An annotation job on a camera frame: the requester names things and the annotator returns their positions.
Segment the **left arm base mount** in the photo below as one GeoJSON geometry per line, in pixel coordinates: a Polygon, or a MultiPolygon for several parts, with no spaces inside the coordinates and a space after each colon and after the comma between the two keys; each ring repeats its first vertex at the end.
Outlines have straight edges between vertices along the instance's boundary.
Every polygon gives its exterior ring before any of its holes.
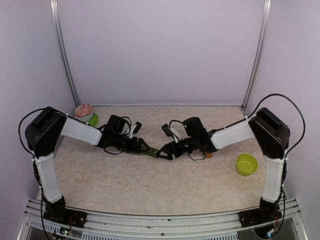
{"type": "Polygon", "coordinates": [[[54,203],[44,199],[44,203],[45,211],[43,217],[45,220],[68,225],[69,227],[84,228],[87,213],[80,210],[66,208],[64,196],[54,203]]]}

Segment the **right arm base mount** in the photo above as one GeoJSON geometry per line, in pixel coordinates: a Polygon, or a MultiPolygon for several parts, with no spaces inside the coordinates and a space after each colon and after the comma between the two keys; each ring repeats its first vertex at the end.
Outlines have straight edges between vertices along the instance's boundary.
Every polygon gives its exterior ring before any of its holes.
{"type": "Polygon", "coordinates": [[[240,211],[238,216],[241,227],[245,228],[281,219],[282,213],[278,201],[269,202],[261,198],[259,207],[240,211]]]}

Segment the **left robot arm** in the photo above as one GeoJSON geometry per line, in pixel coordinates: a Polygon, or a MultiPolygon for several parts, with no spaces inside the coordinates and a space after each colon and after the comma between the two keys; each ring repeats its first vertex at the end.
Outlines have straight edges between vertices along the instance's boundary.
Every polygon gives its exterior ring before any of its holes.
{"type": "Polygon", "coordinates": [[[51,106],[38,108],[22,119],[36,115],[25,130],[18,130],[24,150],[33,161],[46,213],[63,223],[70,218],[65,197],[58,185],[55,158],[66,139],[73,139],[102,149],[108,155],[144,154],[151,147],[137,137],[142,124],[132,123],[128,116],[110,115],[107,122],[95,127],[51,106]]]}

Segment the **green weekly pill organizer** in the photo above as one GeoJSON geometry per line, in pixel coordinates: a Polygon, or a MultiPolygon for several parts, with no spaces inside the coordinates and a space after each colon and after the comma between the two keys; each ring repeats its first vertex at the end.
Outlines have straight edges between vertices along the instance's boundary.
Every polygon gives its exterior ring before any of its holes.
{"type": "Polygon", "coordinates": [[[156,148],[150,148],[148,151],[145,152],[146,155],[151,156],[153,158],[159,157],[159,150],[156,148]]]}

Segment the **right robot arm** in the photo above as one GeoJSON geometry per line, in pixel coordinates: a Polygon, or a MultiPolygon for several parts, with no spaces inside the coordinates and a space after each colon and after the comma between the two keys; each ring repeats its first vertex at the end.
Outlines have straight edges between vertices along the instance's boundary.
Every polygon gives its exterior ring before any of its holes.
{"type": "MultiPolygon", "coordinates": [[[[155,106],[151,109],[151,135],[156,146],[166,143],[160,125],[192,116],[200,117],[207,128],[229,124],[241,117],[235,107],[155,106]]],[[[209,159],[194,162],[187,156],[168,161],[160,159],[152,172],[155,181],[149,183],[149,198],[142,201],[142,212],[154,215],[195,215],[226,212],[256,207],[265,184],[265,161],[255,139],[227,146],[209,159]],[[236,157],[248,153],[257,157],[258,171],[241,176],[236,171],[236,157]]]]}

